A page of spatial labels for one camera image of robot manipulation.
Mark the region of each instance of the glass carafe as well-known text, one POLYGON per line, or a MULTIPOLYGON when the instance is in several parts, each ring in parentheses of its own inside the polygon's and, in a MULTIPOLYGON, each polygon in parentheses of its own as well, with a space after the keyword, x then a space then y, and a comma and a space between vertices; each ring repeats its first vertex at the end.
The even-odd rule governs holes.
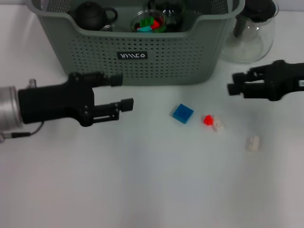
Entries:
POLYGON ((245 8, 237 15, 233 31, 223 47, 223 57, 243 63, 263 58, 274 42, 274 17, 278 11, 274 0, 246 0, 245 8))

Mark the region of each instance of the red block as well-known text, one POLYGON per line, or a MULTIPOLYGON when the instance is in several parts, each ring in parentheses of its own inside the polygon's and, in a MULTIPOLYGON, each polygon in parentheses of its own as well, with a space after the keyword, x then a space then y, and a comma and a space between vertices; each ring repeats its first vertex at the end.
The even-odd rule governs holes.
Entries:
POLYGON ((153 25, 151 25, 152 30, 155 30, 160 27, 160 24, 157 20, 154 20, 153 25))
POLYGON ((213 125, 213 117, 212 115, 207 115, 204 119, 204 124, 207 126, 213 125))

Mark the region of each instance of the perforated basket wall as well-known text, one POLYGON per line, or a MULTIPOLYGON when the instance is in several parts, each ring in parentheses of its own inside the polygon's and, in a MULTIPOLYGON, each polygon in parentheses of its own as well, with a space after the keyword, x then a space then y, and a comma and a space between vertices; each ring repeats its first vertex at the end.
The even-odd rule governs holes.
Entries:
MULTIPOLYGON (((108 76, 123 74, 124 85, 185 85, 210 78, 231 21, 244 6, 244 0, 233 0, 235 10, 228 13, 227 0, 192 1, 194 9, 203 9, 203 15, 190 11, 187 32, 162 34, 83 30, 66 12, 84 0, 28 0, 28 7, 38 15, 66 74, 102 71, 108 76), (146 51, 148 59, 117 57, 117 52, 137 51, 146 51)), ((127 27, 126 18, 132 20, 145 1, 97 2, 115 7, 117 23, 127 27)))

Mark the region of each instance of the black lid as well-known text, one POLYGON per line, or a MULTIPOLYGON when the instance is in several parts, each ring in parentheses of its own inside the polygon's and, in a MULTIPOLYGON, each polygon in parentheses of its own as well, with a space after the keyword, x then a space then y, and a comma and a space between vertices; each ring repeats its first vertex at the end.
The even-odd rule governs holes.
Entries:
POLYGON ((93 18, 101 14, 101 9, 95 2, 84 2, 77 8, 76 13, 81 14, 82 17, 93 18))
POLYGON ((255 23, 265 22, 276 14, 276 4, 272 0, 246 0, 241 15, 255 23))

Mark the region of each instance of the basket label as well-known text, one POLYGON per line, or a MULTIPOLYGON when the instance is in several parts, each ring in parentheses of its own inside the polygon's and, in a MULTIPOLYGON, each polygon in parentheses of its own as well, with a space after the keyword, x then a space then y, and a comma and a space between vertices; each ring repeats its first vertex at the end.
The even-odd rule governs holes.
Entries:
POLYGON ((136 60, 136 59, 148 59, 147 51, 118 51, 117 57, 120 60, 136 60))

